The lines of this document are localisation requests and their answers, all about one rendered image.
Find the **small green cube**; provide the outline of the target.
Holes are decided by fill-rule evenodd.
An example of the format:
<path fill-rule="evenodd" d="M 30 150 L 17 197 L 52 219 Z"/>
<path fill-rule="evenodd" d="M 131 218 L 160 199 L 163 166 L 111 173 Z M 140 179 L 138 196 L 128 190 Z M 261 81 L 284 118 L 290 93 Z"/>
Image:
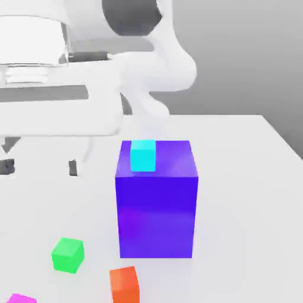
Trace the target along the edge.
<path fill-rule="evenodd" d="M 62 237 L 51 252 L 54 270 L 76 274 L 85 258 L 82 240 Z"/>

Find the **small cyan cube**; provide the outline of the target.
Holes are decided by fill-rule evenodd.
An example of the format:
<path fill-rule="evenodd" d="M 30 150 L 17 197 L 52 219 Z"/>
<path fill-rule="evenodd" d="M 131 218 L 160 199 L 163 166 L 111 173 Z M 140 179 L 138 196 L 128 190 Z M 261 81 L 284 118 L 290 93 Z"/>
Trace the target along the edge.
<path fill-rule="evenodd" d="M 156 141 L 132 140 L 130 166 L 132 172 L 154 172 L 156 170 Z"/>

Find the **small orange cube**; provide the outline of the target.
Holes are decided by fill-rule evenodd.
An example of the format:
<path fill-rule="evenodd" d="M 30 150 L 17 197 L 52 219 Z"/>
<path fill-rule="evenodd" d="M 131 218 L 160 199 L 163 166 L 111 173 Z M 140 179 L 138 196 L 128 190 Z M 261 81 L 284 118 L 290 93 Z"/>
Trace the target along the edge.
<path fill-rule="evenodd" d="M 140 286 L 134 266 L 109 271 L 112 303 L 140 303 Z"/>

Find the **large purple box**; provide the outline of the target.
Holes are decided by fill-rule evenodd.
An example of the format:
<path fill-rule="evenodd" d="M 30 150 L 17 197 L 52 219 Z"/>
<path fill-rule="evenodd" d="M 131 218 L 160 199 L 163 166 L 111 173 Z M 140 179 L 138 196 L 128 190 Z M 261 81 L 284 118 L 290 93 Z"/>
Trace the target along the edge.
<path fill-rule="evenodd" d="M 115 174 L 122 258 L 190 258 L 198 172 L 189 141 L 157 141 L 156 171 L 132 172 L 130 141 L 121 143 Z"/>

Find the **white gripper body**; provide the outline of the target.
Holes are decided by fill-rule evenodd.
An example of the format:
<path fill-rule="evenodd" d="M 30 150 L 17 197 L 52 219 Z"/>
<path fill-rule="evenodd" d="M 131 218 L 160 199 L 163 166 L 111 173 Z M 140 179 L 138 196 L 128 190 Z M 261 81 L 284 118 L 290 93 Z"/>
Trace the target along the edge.
<path fill-rule="evenodd" d="M 120 69 L 112 60 L 0 67 L 0 89 L 84 86 L 87 98 L 0 102 L 0 137 L 109 136 L 121 125 Z"/>

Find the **small magenta cube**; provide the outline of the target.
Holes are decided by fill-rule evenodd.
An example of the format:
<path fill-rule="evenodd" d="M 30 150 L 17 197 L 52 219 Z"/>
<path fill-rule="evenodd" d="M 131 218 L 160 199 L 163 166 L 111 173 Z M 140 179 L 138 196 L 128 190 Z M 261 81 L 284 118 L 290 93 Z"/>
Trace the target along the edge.
<path fill-rule="evenodd" d="M 30 296 L 12 294 L 6 303 L 37 303 L 37 300 Z"/>

